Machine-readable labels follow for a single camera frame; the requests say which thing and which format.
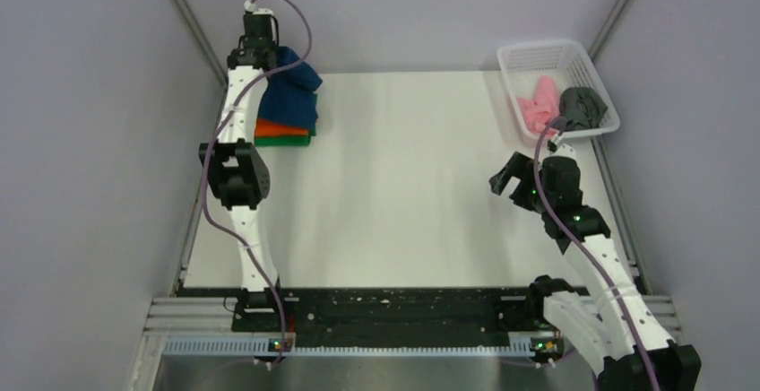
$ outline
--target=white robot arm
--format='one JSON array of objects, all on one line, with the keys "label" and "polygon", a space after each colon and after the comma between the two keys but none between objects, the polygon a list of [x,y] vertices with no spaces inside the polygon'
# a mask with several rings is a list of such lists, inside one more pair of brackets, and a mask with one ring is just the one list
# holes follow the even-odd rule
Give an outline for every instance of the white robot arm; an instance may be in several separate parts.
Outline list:
[{"label": "white robot arm", "polygon": [[583,278],[586,290],[599,311],[595,317],[582,304],[574,288],[562,279],[541,276],[531,285],[526,300],[529,317],[559,329],[592,367],[601,390],[649,390],[648,378],[631,327],[618,302],[625,304],[630,322],[643,349],[652,360],[661,389],[694,389],[701,361],[691,345],[679,346],[643,302],[626,270],[627,261],[618,257],[610,231],[599,212],[583,205],[579,188],[580,170],[575,150],[567,144],[549,145],[543,160],[540,182],[548,203],[559,219],[583,242],[588,253],[611,278],[610,286],[596,265],[546,211],[537,195],[533,160],[515,153],[490,180],[491,190],[501,194],[510,178],[520,184],[510,195],[515,204],[540,213],[547,234],[557,242],[566,260]]},{"label": "white robot arm", "polygon": [[[248,248],[272,282],[278,274],[266,243],[262,222],[261,202],[269,194],[269,170],[253,146],[259,104],[266,91],[267,81],[256,82],[235,105],[235,100],[254,78],[276,65],[274,50],[279,32],[272,11],[257,8],[246,2],[243,17],[245,35],[240,37],[237,48],[228,56],[229,88],[221,119],[232,112],[232,117],[214,145],[209,166],[209,186],[213,195],[221,200],[229,211],[232,230],[242,237]],[[208,144],[201,144],[201,162]],[[242,281],[240,287],[248,292],[263,292],[268,283],[256,270],[246,252],[238,243]]]}]

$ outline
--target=metal extrusion bar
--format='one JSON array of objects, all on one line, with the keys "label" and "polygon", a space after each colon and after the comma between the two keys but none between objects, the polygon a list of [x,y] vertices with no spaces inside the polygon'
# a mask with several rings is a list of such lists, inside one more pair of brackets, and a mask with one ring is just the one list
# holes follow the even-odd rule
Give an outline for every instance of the metal extrusion bar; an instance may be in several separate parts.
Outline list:
[{"label": "metal extrusion bar", "polygon": [[[217,113],[219,116],[217,117],[217,120],[214,122],[213,128],[210,130],[209,138],[213,135],[213,132],[216,130],[217,125],[219,124],[222,114],[221,111],[224,108],[224,102],[227,99],[227,89],[225,89],[221,94],[221,99],[219,102],[219,108]],[[190,256],[193,254],[193,244],[195,242],[195,235],[198,231],[198,224],[201,220],[201,195],[203,192],[201,192],[201,186],[203,184],[201,183],[201,180],[198,180],[198,187],[194,191],[193,198],[191,200],[191,204],[189,207],[189,215],[190,219],[187,221],[185,225],[185,236],[181,239],[181,245],[179,247],[180,251],[180,258],[179,258],[179,265],[177,267],[177,271],[175,273],[175,279],[172,282],[173,286],[169,291],[169,295],[174,295],[177,292],[177,286],[185,280],[185,273],[187,270],[187,267],[190,265]]]},{"label": "metal extrusion bar", "polygon": [[592,46],[589,48],[589,57],[592,61],[595,62],[600,52],[604,49],[604,46],[609,41],[612,31],[614,31],[615,27],[620,23],[620,20],[623,18],[623,13],[630,3],[631,0],[617,0],[615,2],[612,11],[607,16],[607,20],[601,26],[601,30],[597,34],[596,39],[594,39]]},{"label": "metal extrusion bar", "polygon": [[206,61],[206,64],[209,66],[209,68],[211,68],[213,71],[214,76],[217,78],[217,81],[219,81],[221,85],[227,84],[227,71],[224,69],[222,64],[219,62],[219,59],[216,57],[209,39],[203,32],[203,28],[201,28],[201,24],[195,17],[193,10],[187,3],[187,0],[171,0],[171,2],[177,10],[179,16],[182,18],[182,22],[187,27],[187,30],[193,36],[193,40],[196,46],[201,51],[203,59]]},{"label": "metal extrusion bar", "polygon": [[[633,0],[617,0],[615,2],[615,5],[612,7],[612,10],[607,17],[607,20],[602,25],[599,33],[589,48],[589,57],[593,62],[596,62],[596,60],[599,58],[601,51],[605,48],[610,37],[612,36],[612,32],[623,19],[623,15],[625,14],[628,6],[631,4],[631,1]],[[623,242],[623,248],[625,249],[628,258],[634,261],[634,264],[632,265],[640,267],[641,264],[639,263],[638,257],[635,253],[636,249],[633,232],[631,231],[630,223],[627,219],[627,212],[624,206],[625,203],[621,195],[619,183],[615,177],[614,172],[612,171],[608,159],[608,154],[606,152],[607,148],[605,146],[604,139],[601,137],[595,137],[592,139],[592,145],[596,154],[597,161],[599,162],[602,179],[604,180],[604,186],[609,197],[609,202],[612,205],[612,212],[614,214],[615,221],[617,222],[617,228],[620,231],[620,238]],[[645,292],[648,293],[649,285],[646,281],[646,273],[644,271],[640,271],[636,275],[640,276]]]},{"label": "metal extrusion bar", "polygon": [[[520,297],[508,297],[521,300]],[[670,297],[647,295],[643,297],[649,310],[657,320],[677,339],[681,334],[680,323]],[[582,297],[583,305],[596,314],[596,307],[590,297]],[[251,336],[233,333],[232,313],[227,311],[222,298],[157,298],[153,300],[143,335],[171,336]]]},{"label": "metal extrusion bar", "polygon": [[128,391],[150,391],[159,373],[161,355],[166,338],[159,335],[144,336],[137,350]]}]

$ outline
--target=white wall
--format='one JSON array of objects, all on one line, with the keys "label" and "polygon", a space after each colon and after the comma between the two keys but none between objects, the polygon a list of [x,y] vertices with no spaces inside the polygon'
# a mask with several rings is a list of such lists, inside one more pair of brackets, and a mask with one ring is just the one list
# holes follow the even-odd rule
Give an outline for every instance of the white wall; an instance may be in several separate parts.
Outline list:
[{"label": "white wall", "polygon": [[708,389],[757,389],[760,0],[634,0],[598,67],[609,148],[654,288]]},{"label": "white wall", "polygon": [[[221,60],[242,33],[245,0],[188,0]],[[313,25],[310,63],[324,73],[496,69],[506,43],[577,39],[590,46],[616,0],[293,0]],[[265,0],[282,41],[306,47],[298,17]]]},{"label": "white wall", "polygon": [[219,92],[168,0],[0,0],[0,389],[123,389]]}]

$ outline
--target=pink cloth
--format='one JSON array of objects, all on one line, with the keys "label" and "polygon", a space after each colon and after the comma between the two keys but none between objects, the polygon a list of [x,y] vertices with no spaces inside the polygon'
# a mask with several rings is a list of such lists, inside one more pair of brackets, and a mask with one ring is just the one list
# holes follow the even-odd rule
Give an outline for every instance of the pink cloth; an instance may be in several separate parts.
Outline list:
[{"label": "pink cloth", "polygon": [[539,84],[536,85],[536,91],[533,93],[532,100],[518,98],[517,103],[520,105],[522,120],[532,132],[541,134],[546,124],[554,117],[559,116],[559,90],[554,79],[547,75],[539,78]]}]

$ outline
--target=laundry basket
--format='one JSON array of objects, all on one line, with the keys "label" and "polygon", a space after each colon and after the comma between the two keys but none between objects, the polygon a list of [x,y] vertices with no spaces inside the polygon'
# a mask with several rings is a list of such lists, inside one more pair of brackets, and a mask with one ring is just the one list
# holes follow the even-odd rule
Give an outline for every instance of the laundry basket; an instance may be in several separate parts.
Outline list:
[{"label": "laundry basket", "polygon": [[607,104],[607,113],[600,126],[593,129],[567,131],[565,139],[578,139],[611,133],[620,127],[620,117],[612,105],[612,100],[601,84],[589,55],[579,43],[570,39],[557,39],[503,46],[497,51],[499,66],[504,77],[504,85],[512,104],[514,119],[522,133],[522,141],[533,146],[539,135],[525,125],[523,113],[517,97],[532,99],[536,84],[542,75],[554,78],[561,94],[573,86],[593,88]]}]

